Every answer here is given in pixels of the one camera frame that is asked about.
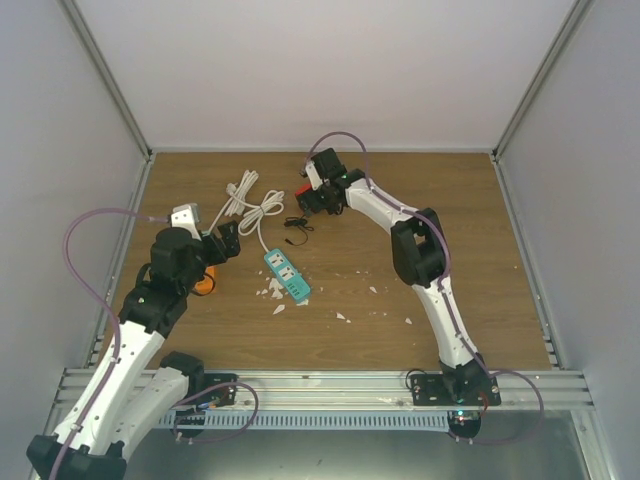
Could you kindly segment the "red cube adapter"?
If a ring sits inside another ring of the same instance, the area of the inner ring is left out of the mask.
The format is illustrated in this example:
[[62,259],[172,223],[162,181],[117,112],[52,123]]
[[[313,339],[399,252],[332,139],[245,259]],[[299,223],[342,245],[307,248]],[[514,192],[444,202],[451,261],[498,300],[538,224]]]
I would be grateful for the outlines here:
[[300,187],[296,192],[295,192],[295,198],[298,201],[308,201],[314,194],[314,190],[312,188],[311,184],[306,184],[302,187]]

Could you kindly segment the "orange power strip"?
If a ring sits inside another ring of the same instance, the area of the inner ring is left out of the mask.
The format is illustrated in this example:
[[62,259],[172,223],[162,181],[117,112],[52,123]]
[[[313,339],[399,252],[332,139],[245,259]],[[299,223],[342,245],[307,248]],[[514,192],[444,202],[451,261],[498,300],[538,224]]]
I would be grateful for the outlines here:
[[206,268],[203,277],[194,285],[192,293],[197,296],[207,296],[212,294],[217,287],[216,267]]

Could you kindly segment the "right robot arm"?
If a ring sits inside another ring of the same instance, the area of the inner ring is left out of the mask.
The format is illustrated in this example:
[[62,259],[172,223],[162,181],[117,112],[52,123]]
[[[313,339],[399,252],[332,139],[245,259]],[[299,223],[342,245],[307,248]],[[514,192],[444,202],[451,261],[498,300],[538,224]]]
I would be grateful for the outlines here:
[[349,171],[334,149],[307,155],[296,193],[306,214],[339,215],[349,208],[389,234],[397,277],[416,293],[433,331],[444,396],[464,405],[492,393],[492,378],[470,338],[456,304],[451,255],[436,212],[402,204],[360,169]]

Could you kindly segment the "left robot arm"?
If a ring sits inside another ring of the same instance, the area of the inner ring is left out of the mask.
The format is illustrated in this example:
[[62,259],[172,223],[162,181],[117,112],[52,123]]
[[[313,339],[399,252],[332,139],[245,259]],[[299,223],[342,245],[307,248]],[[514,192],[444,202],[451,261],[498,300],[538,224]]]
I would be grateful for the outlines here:
[[116,316],[107,352],[68,415],[50,435],[35,436],[27,458],[42,479],[121,479],[144,437],[178,402],[206,391],[201,360],[171,353],[139,393],[141,373],[160,350],[211,266],[240,252],[238,224],[204,233],[184,215],[157,233],[150,260]]

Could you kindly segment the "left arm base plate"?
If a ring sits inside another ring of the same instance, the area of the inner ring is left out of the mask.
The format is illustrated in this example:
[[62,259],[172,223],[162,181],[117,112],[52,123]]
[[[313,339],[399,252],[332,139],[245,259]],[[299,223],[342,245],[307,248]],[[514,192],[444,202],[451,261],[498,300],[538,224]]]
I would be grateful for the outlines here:
[[210,410],[235,404],[236,386],[239,380],[233,373],[207,373],[204,375],[203,388],[215,387],[197,397],[194,402],[198,409]]

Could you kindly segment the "aluminium front rail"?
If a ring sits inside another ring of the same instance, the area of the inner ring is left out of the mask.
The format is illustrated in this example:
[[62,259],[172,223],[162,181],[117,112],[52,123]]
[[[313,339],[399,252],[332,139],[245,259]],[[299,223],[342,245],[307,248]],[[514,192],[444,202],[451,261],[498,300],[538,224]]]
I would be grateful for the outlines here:
[[[427,397],[417,406],[406,388],[403,371],[260,371],[238,370],[240,382],[258,394],[262,410],[418,411],[456,406]],[[527,379],[497,378],[501,403],[493,409],[536,411],[592,410],[594,402],[584,376],[575,371],[530,371]]]

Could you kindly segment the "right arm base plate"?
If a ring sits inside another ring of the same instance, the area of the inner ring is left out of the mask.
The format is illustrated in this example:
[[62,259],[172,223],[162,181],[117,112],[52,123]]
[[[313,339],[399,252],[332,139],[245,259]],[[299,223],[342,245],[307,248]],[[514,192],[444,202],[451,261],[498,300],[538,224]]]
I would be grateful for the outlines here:
[[405,387],[414,406],[481,407],[502,404],[497,380],[484,372],[471,377],[456,377],[414,369],[405,375]]

